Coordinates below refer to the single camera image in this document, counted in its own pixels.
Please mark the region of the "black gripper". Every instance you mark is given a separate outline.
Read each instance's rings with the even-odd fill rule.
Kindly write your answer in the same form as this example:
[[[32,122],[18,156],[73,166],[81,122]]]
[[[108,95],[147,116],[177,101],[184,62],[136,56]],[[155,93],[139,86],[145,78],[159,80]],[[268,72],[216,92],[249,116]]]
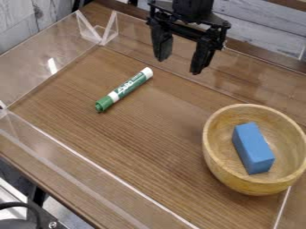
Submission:
[[[148,0],[152,51],[159,62],[172,54],[173,37],[197,42],[189,72],[200,74],[221,50],[231,23],[212,12],[213,0]]]

